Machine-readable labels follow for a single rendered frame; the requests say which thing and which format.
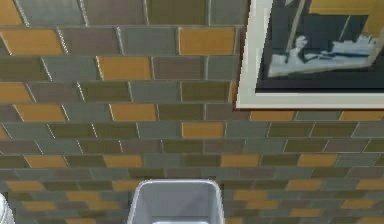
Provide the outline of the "white toilet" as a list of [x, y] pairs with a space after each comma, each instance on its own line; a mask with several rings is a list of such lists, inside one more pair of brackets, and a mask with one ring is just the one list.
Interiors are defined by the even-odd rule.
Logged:
[[0, 224], [15, 224], [12, 209], [7, 199], [0, 193]]

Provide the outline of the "grey waste bin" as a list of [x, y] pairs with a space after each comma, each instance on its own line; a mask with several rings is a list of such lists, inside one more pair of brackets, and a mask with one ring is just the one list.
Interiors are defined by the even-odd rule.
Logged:
[[225, 224], [221, 190], [208, 179], [142, 181], [126, 224]]

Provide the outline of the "white framed wall picture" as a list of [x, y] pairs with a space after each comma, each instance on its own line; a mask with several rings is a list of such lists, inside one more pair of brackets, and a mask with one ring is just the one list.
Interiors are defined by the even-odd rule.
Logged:
[[384, 109], [384, 0], [251, 0], [238, 109]]

